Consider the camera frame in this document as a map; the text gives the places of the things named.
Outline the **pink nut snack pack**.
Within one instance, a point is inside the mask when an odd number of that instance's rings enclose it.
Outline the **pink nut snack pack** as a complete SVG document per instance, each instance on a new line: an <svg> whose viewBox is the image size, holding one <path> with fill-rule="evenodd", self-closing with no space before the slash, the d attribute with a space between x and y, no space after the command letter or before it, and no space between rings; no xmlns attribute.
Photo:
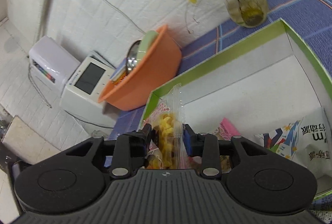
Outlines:
<svg viewBox="0 0 332 224"><path fill-rule="evenodd" d="M226 140L226 141L231 140L233 136L240 135L235 126L227 118L221 120L221 122L219 123L217 129L213 132L213 134L219 140Z"/></svg>

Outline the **clear yellow puffs pack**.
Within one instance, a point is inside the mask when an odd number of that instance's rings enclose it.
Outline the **clear yellow puffs pack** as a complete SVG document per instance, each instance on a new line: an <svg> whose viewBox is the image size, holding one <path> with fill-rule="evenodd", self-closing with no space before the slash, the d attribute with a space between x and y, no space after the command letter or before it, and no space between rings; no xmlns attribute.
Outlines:
<svg viewBox="0 0 332 224"><path fill-rule="evenodd" d="M152 127L148 169L201 171L207 133L195 133L184 123L181 84L176 84L144 121Z"/></svg>

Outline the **white cartoon snack bag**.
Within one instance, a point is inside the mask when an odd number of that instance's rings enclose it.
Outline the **white cartoon snack bag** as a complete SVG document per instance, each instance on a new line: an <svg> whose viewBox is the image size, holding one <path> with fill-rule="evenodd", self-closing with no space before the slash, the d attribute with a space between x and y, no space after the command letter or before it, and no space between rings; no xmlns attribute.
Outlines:
<svg viewBox="0 0 332 224"><path fill-rule="evenodd" d="M331 176L331 128L322 107L269 133L256 134L254 140L306 167L316 178Z"/></svg>

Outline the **white appliance with screen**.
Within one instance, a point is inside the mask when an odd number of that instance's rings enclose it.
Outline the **white appliance with screen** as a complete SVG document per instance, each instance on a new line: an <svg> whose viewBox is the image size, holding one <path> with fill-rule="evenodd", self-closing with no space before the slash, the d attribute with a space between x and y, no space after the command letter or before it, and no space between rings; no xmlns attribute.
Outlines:
<svg viewBox="0 0 332 224"><path fill-rule="evenodd" d="M120 110L99 97L115 68L95 51L82 61L63 88L60 107L75 119L112 129Z"/></svg>

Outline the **orange plastic basin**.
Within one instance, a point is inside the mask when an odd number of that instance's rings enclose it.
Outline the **orange plastic basin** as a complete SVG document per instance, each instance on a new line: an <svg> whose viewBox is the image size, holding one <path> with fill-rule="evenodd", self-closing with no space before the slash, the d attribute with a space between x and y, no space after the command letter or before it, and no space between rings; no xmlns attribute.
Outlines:
<svg viewBox="0 0 332 224"><path fill-rule="evenodd" d="M173 40L167 25L156 30L159 35L142 62L119 84L108 82L98 102L107 102L122 111L147 103L150 92L173 79L182 60L179 45Z"/></svg>

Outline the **metal bowl in basin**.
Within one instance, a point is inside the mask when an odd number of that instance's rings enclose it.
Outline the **metal bowl in basin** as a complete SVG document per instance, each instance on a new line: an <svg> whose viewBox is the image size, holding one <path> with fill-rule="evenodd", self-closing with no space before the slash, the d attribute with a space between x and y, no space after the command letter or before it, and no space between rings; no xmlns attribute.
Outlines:
<svg viewBox="0 0 332 224"><path fill-rule="evenodd" d="M126 74L128 75L131 71L133 71L137 65L137 53L138 53L138 48L139 45L141 43L141 40L137 40L135 41L128 53L127 53L127 57L126 57Z"/></svg>

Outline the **green cardboard box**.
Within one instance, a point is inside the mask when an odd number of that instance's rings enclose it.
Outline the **green cardboard box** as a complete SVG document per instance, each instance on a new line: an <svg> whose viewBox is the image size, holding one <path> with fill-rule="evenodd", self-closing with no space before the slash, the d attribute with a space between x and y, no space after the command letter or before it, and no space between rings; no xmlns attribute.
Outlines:
<svg viewBox="0 0 332 224"><path fill-rule="evenodd" d="M331 128L331 76L284 21L277 21L155 89L143 121L181 84L184 123L212 133L227 118L238 137L293 123L324 108ZM331 176L317 178L316 198L331 196Z"/></svg>

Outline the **white water purifier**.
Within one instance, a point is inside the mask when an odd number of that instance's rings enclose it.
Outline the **white water purifier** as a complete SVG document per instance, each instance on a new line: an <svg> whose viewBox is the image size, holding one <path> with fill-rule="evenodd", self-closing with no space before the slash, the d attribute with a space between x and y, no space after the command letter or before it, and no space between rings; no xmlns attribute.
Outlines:
<svg viewBox="0 0 332 224"><path fill-rule="evenodd" d="M61 93L80 62L48 36L42 37L29 51L31 74L50 90Z"/></svg>

